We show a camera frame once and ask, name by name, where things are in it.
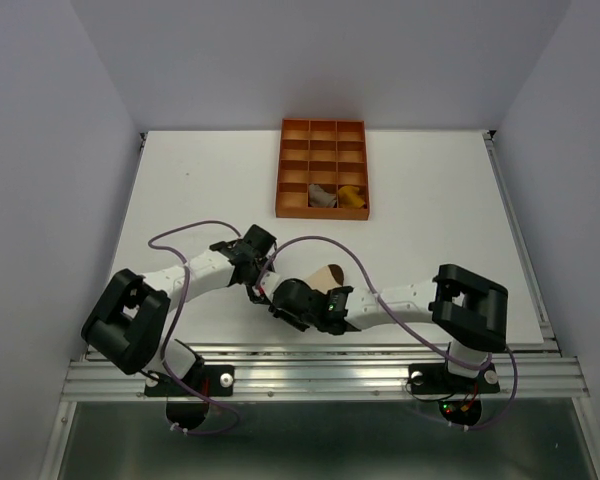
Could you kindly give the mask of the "mustard yellow striped sock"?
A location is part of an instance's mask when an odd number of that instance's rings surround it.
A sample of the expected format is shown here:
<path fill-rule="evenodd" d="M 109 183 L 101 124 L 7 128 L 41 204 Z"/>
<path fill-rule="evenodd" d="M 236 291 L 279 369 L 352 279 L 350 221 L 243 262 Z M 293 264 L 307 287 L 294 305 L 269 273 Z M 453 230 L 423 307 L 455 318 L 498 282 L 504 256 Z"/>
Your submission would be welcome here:
<path fill-rule="evenodd" d="M 337 191 L 340 208 L 363 210 L 367 208 L 364 190 L 361 186 L 343 185 Z"/>

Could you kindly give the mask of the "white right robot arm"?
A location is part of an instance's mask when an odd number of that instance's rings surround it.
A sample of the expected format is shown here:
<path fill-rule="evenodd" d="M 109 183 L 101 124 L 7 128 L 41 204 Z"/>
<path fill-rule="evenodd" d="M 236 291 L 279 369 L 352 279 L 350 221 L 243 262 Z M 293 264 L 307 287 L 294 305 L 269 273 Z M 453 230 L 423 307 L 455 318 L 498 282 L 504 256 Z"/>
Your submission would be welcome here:
<path fill-rule="evenodd" d="M 471 384 L 488 368 L 490 356 L 507 347 L 507 288 L 455 264 L 440 266 L 431 281 L 381 291 L 344 285 L 319 290 L 272 272 L 258 290 L 274 317 L 300 331 L 314 328 L 337 336 L 392 324 L 433 349 L 414 326 L 439 327 L 450 336 L 441 351 L 446 361 L 440 378 L 452 390 Z"/>

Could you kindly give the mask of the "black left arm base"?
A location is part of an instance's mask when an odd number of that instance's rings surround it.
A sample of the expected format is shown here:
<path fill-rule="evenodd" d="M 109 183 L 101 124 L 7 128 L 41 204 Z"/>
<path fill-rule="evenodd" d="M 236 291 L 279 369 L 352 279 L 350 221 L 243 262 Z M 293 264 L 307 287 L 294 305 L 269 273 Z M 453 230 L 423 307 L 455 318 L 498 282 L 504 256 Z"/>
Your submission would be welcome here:
<path fill-rule="evenodd" d="M 167 399 L 165 417 L 169 429 L 184 436 L 210 436 L 228 433 L 241 421 L 240 413 L 221 398 L 234 393 L 235 367 L 207 365 L 194 354 L 189 370 L 174 380 L 169 373 L 145 368 L 144 395 Z"/>

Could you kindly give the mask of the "taupe sock with maroon cuff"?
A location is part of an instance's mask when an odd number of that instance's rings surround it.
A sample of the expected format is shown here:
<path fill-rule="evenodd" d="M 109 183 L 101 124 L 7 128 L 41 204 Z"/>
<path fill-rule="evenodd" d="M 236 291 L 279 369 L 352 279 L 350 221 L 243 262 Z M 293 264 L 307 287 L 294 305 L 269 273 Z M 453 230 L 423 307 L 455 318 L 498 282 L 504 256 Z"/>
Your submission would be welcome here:
<path fill-rule="evenodd" d="M 326 191 L 321 185 L 310 184 L 308 201 L 312 208 L 334 208 L 337 204 L 337 195 Z"/>

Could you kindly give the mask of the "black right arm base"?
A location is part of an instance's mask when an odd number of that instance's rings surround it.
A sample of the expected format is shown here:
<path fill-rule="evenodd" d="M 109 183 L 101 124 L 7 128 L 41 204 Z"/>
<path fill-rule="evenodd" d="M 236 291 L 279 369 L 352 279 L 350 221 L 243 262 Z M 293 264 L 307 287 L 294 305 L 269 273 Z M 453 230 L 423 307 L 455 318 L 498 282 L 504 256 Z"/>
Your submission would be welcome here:
<path fill-rule="evenodd" d="M 481 395 L 501 391 L 493 366 L 467 378 L 450 373 L 442 363 L 415 364 L 409 369 L 406 390 L 416 400 L 436 403 L 445 421 L 462 427 L 474 427 L 481 419 Z"/>

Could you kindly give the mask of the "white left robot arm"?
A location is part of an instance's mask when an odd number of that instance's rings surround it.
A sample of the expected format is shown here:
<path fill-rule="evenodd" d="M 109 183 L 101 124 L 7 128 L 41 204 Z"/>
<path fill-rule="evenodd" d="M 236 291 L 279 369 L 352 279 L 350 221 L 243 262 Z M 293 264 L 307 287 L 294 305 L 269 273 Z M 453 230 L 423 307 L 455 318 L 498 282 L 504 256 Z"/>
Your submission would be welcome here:
<path fill-rule="evenodd" d="M 115 273 L 87 317 L 81 337 L 120 371 L 168 375 L 179 393 L 195 392 L 202 382 L 200 357 L 173 338 L 186 302 L 209 292 L 243 285 L 252 290 L 276 244 L 276 238 L 253 225 L 233 240 L 220 241 L 187 258 L 177 249 L 155 250 L 174 254 L 178 263 L 162 270 L 136 274 Z"/>

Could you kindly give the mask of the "orange compartment tray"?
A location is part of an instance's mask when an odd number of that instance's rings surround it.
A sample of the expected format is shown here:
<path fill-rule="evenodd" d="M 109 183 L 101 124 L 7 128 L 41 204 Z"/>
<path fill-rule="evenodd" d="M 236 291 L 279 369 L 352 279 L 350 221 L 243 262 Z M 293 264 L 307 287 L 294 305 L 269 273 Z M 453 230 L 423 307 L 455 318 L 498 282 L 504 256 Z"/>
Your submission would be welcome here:
<path fill-rule="evenodd" d="M 343 185 L 361 186 L 363 210 L 312 208 L 308 186 L 337 195 Z M 366 130 L 362 120 L 285 118 L 280 129 L 275 214 L 279 218 L 366 221 L 370 217 Z"/>

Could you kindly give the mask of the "cream and brown sock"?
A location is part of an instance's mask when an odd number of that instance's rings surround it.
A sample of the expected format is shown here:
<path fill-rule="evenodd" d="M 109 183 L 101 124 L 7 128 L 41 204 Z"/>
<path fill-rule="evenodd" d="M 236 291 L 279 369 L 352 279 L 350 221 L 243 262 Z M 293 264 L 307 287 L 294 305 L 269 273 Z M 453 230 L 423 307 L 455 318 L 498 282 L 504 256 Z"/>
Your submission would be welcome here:
<path fill-rule="evenodd" d="M 327 294 L 330 290 L 344 286 L 344 271 L 337 264 L 328 264 L 319 268 L 305 279 L 314 290 Z"/>

